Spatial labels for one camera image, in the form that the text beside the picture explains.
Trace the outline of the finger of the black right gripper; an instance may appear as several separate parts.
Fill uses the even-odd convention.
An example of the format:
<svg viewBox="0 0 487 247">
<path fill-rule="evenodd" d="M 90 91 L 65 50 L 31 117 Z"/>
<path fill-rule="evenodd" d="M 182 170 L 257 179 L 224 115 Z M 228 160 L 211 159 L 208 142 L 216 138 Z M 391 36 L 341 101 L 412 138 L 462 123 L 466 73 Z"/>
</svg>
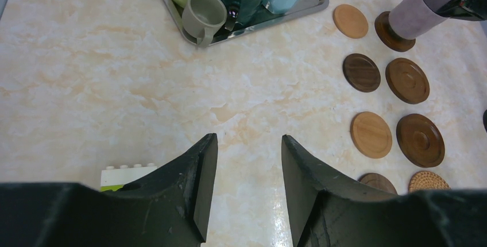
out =
<svg viewBox="0 0 487 247">
<path fill-rule="evenodd" d="M 435 13 L 458 20 L 486 21 L 486 0 L 450 0 Z"/>
</svg>

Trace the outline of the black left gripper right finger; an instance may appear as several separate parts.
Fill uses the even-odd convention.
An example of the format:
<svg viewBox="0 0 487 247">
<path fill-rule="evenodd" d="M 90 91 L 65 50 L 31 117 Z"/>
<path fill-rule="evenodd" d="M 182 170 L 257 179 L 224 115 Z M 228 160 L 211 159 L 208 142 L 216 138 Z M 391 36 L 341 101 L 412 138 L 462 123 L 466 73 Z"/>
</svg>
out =
<svg viewBox="0 0 487 247">
<path fill-rule="evenodd" d="M 485 246 L 486 191 L 395 195 L 362 184 L 284 135 L 281 159 L 294 246 Z"/>
</svg>

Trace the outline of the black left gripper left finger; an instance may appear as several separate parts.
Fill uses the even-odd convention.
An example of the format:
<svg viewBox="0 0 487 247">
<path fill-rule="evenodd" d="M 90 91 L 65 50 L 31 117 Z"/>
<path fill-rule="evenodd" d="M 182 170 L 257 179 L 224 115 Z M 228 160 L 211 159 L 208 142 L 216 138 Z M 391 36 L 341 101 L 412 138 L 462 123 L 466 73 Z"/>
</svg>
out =
<svg viewBox="0 0 487 247">
<path fill-rule="evenodd" d="M 1 184 L 2 246 L 200 246 L 218 158 L 209 133 L 116 191 L 80 183 Z"/>
</svg>

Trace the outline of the mauve mug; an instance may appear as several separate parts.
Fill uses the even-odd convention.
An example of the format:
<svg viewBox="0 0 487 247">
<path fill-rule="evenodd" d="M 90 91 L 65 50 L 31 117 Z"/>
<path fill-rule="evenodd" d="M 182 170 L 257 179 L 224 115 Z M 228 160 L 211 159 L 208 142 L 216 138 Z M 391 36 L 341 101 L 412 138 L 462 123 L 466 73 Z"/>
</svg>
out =
<svg viewBox="0 0 487 247">
<path fill-rule="evenodd" d="M 401 38 L 414 40 L 441 24 L 446 17 L 436 13 L 450 0 L 402 0 L 390 13 L 389 24 Z"/>
</svg>

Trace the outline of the dark walnut coaster front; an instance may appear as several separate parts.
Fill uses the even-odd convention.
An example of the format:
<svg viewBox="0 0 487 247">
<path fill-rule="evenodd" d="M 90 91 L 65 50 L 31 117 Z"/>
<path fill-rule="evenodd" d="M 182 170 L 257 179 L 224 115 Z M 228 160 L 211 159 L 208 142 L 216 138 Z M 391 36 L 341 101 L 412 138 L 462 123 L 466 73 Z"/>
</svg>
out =
<svg viewBox="0 0 487 247">
<path fill-rule="evenodd" d="M 369 187 L 397 195 L 394 185 L 385 176 L 380 175 L 379 173 L 366 173 L 362 175 L 358 181 Z"/>
</svg>

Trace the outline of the dark walnut coaster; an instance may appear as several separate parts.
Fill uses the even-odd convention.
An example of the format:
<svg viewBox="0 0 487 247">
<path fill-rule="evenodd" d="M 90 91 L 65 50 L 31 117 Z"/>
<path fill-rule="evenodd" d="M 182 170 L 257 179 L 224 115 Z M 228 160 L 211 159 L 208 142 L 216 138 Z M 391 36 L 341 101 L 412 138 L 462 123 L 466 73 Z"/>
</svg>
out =
<svg viewBox="0 0 487 247">
<path fill-rule="evenodd" d="M 380 86 L 381 75 L 375 62 L 369 57 L 352 53 L 342 64 L 343 74 L 349 84 L 361 92 L 373 92 Z"/>
<path fill-rule="evenodd" d="M 379 173 L 366 173 L 362 175 L 358 181 L 369 187 L 397 195 L 394 185 L 385 176 L 380 175 Z"/>
</svg>

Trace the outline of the light bamboo coaster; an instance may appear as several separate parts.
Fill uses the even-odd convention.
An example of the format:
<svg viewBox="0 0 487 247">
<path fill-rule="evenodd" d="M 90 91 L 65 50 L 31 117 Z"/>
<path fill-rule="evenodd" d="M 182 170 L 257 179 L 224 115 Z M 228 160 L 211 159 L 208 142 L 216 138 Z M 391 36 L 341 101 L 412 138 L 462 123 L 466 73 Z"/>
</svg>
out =
<svg viewBox="0 0 487 247">
<path fill-rule="evenodd" d="M 333 20 L 340 32 L 353 39 L 365 37 L 369 30 L 364 14 L 352 5 L 337 6 L 333 11 Z"/>
<path fill-rule="evenodd" d="M 363 111 L 354 116 L 350 124 L 350 135 L 355 147 L 366 157 L 380 159 L 392 148 L 392 133 L 376 113 Z"/>
</svg>

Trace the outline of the brown saucer coaster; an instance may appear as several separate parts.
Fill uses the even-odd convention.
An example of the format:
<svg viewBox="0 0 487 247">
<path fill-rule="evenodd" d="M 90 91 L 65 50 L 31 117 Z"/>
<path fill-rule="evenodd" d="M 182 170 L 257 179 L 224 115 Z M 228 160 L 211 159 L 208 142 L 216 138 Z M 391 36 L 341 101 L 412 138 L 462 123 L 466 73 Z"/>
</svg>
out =
<svg viewBox="0 0 487 247">
<path fill-rule="evenodd" d="M 392 60 L 386 67 L 385 77 L 392 92 L 405 103 L 422 103 L 430 94 L 427 76 L 410 59 L 400 57 Z"/>
<path fill-rule="evenodd" d="M 444 160 L 443 137 L 436 125 L 421 114 L 402 117 L 396 126 L 396 137 L 404 156 L 418 167 L 437 167 Z"/>
<path fill-rule="evenodd" d="M 397 35 L 389 23 L 390 11 L 382 12 L 374 22 L 376 33 L 380 40 L 390 49 L 397 52 L 406 52 L 414 47 L 416 40 L 407 40 Z"/>
</svg>

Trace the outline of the woven rattan coaster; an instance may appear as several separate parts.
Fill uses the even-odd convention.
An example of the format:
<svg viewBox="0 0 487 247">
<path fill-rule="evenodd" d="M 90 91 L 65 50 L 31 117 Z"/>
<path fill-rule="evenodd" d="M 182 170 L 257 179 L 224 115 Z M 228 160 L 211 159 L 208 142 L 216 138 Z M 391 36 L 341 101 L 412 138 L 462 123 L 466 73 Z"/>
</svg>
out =
<svg viewBox="0 0 487 247">
<path fill-rule="evenodd" d="M 408 185 L 408 192 L 449 189 L 449 184 L 439 175 L 431 171 L 419 171 L 413 174 Z"/>
</svg>

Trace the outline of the small grey-green cup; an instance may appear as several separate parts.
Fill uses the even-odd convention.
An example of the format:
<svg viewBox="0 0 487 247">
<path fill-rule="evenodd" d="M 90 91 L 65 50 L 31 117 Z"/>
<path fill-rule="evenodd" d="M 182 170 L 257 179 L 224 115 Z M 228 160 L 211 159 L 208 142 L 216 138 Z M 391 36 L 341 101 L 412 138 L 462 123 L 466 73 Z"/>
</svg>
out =
<svg viewBox="0 0 487 247">
<path fill-rule="evenodd" d="M 196 39 L 196 45 L 208 47 L 227 20 L 221 0 L 188 0 L 182 14 L 183 29 Z"/>
</svg>

